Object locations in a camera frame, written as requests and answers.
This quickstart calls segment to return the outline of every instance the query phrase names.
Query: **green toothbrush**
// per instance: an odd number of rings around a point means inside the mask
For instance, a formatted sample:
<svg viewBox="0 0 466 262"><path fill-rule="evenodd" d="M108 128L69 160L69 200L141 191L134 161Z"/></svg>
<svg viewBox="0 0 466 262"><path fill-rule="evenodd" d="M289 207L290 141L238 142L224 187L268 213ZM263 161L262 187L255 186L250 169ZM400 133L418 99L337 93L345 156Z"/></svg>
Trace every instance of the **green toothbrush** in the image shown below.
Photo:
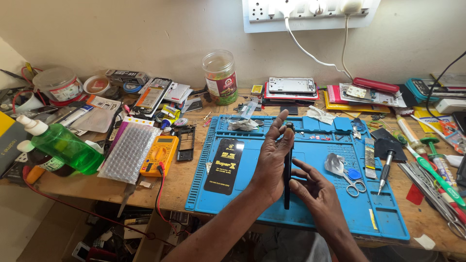
<svg viewBox="0 0 466 262"><path fill-rule="evenodd" d="M412 149L408 144L406 144L405 146L409 150L409 152L411 152L411 154L416 158L418 163L427 171L429 171L429 173L432 176L434 176L437 182L442 186L443 189L445 189L446 193L452 197L452 199L458 204L458 206L460 206L462 209L466 209L466 204L460 197L460 195L458 195L458 193L456 193L456 191L447 182L445 182L445 180L443 180L443 178L439 174L437 174L437 172L434 171L431 164L429 164L427 160L419 156L419 154L417 154L414 151L414 149Z"/></svg>

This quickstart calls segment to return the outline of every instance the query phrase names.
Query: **digital multimeter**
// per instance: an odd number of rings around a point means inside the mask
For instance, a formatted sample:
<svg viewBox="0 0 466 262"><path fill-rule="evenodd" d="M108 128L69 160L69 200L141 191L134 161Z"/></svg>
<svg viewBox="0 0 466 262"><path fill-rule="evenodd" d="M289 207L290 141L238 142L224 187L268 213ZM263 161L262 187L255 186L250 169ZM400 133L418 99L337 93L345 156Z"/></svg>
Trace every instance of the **digital multimeter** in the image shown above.
<svg viewBox="0 0 466 262"><path fill-rule="evenodd" d="M178 146L178 137L174 136L158 136L155 138L149 153L147 153L144 163L139 170L141 175L146 177L162 177L162 174L157 169L158 163L161 161L165 166L165 176L167 176L170 168L171 160L175 155Z"/></svg>

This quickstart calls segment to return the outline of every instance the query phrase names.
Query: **blue silicone repair mat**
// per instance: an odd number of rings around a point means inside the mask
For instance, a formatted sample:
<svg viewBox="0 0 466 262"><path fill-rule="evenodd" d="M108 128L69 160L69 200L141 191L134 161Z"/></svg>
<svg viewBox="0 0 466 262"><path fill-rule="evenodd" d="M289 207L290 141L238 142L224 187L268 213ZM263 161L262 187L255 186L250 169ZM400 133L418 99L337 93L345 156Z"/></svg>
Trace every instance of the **blue silicone repair mat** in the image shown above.
<svg viewBox="0 0 466 262"><path fill-rule="evenodd" d="M226 115L212 117L196 174L186 201L186 210L217 214L246 188L254 173L265 134L276 118L272 116L253 116L253 120L261 120L264 122L264 125L259 127L259 130L248 132L228 131L228 123L225 121L226 117ZM380 195L377 195L379 180L368 179L364 176L364 139L370 136L364 122L365 130L361 131L361 139L359 140L353 139L351 134L352 120L346 117L335 118L332 125L319 122L310 117L289 117L286 121L293 122L295 131L298 132L295 135L293 157L312 165L335 185L351 233L400 240L408 240L410 238L390 184L387 183ZM309 139L310 136L316 135L319 135L320 138L328 137L330 141ZM204 190L207 178L206 163L213 161L222 138L234 138L244 142L244 149L238 166L233 192L230 195ZM329 153L345 157L346 169L355 168L362 172L364 183L367 186L366 192L360 193L357 197L350 196L346 192L348 183L344 178L324 169L324 161ZM380 176L381 168L380 159L376 158L377 177ZM309 210L292 193L289 210L283 208L282 196L258 220L315 228Z"/></svg>

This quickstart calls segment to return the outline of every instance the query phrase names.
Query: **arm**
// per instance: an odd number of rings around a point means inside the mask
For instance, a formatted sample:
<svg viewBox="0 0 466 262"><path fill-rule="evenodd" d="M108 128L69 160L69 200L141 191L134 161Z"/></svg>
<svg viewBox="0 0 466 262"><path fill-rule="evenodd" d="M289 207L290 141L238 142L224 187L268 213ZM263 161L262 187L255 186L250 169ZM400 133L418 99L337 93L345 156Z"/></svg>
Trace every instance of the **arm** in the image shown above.
<svg viewBox="0 0 466 262"><path fill-rule="evenodd" d="M368 262L351 236L335 186L312 166L297 159L293 159L293 164L301 170L293 169L292 174L306 181L291 179L290 189L306 204L317 231L335 252L338 260Z"/></svg>
<svg viewBox="0 0 466 262"><path fill-rule="evenodd" d="M218 215L171 251L164 262L221 261L240 237L283 193L283 162L293 146L294 133L281 126L288 111L281 112L270 126L256 170L246 189Z"/></svg>

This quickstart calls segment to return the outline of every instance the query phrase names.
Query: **hand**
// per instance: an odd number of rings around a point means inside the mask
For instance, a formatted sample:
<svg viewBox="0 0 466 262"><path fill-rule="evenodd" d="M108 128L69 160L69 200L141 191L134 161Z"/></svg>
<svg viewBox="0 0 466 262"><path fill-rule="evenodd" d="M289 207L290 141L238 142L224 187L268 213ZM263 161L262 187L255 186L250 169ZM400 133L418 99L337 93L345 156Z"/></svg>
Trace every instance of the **hand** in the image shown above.
<svg viewBox="0 0 466 262"><path fill-rule="evenodd" d="M292 161L301 169L292 169L291 174L306 181L291 179L291 192L306 204L319 234L327 241L351 237L335 186L311 165L297 159Z"/></svg>
<svg viewBox="0 0 466 262"><path fill-rule="evenodd" d="M260 148L256 170L249 186L259 193L264 193L269 204L276 202L283 194L283 169L286 154L289 153L295 133L291 128L282 126L288 116L288 110L283 110L270 126Z"/></svg>

